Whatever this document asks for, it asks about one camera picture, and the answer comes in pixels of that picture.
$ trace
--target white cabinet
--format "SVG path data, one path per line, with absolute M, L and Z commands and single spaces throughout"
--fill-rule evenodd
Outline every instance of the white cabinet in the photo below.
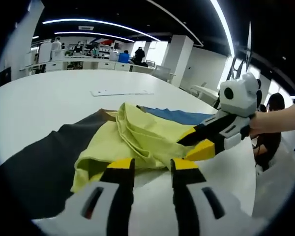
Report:
M 97 69 L 99 70 L 113 70 L 115 68 L 114 62 L 99 62 Z
M 64 62 L 52 62 L 46 64 L 46 72 L 55 70 L 64 70 Z
M 115 70 L 129 71 L 130 70 L 130 64 L 116 63 L 115 64 Z

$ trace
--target curved ceiling light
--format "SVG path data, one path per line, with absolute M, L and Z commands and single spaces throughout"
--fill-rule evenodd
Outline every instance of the curved ceiling light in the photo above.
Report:
M 161 5 L 153 2 L 152 0 L 147 0 L 149 3 L 152 3 L 154 6 L 158 7 L 159 9 L 161 9 L 162 11 L 166 12 L 168 15 L 170 15 L 172 18 L 174 18 L 179 24 L 181 24 L 197 41 L 198 41 L 198 45 L 200 47 L 204 47 L 203 43 L 200 41 L 200 39 L 198 39 L 198 37 L 183 23 L 181 22 L 176 16 L 174 16 L 172 13 L 170 13 L 168 10 L 166 10 L 165 8 L 163 8 Z
M 225 34 L 226 34 L 226 37 L 227 37 L 228 45 L 230 47 L 231 56 L 234 58 L 235 57 L 235 52 L 234 52 L 232 36 L 231 36 L 230 29 L 228 28 L 228 25 L 227 25 L 226 19 L 224 17 L 224 14 L 222 12 L 222 9 L 221 9 L 220 5 L 218 4 L 217 0 L 210 0 L 210 1 L 211 1 L 212 5 L 214 6 L 218 17 L 221 20 L 221 23 L 223 25 L 223 28 L 224 28 L 224 31 L 225 31 Z
M 123 37 L 113 36 L 113 35 L 110 35 L 110 34 L 104 34 L 104 33 L 81 32 L 81 31 L 73 32 L 73 31 L 71 31 L 71 32 L 56 32 L 55 34 L 68 34 L 68 33 L 83 33 L 83 34 L 101 35 L 101 36 L 107 36 L 107 37 L 112 37 L 112 38 L 119 38 L 119 39 L 127 40 L 127 41 L 130 41 L 130 42 L 134 42 L 133 40 L 128 39 L 128 38 L 123 38 Z
M 58 20 L 50 20 L 50 21 L 44 21 L 43 24 L 51 24 L 51 23 L 56 23 L 56 22 L 66 22 L 66 21 L 83 21 L 83 22 L 93 22 L 93 23 L 99 23 L 99 24 L 106 24 L 106 25 L 110 25 L 110 26 L 116 26 L 116 27 L 120 27 L 120 28 L 124 28 L 124 29 L 127 29 L 127 30 L 131 30 L 131 31 L 134 31 L 136 33 L 140 33 L 140 34 L 143 34 L 147 37 L 150 37 L 158 42 L 160 42 L 161 40 L 159 40 L 158 38 L 155 38 L 147 33 L 143 33 L 141 31 L 138 31 L 136 29 L 133 29 L 133 28 L 130 28 L 130 27 L 127 27 L 127 26 L 122 26 L 122 25 L 118 25 L 118 24 L 115 24 L 115 23 L 111 23 L 111 22 L 106 22 L 106 21 L 97 21 L 97 20 L 89 20 L 89 19 L 58 19 Z

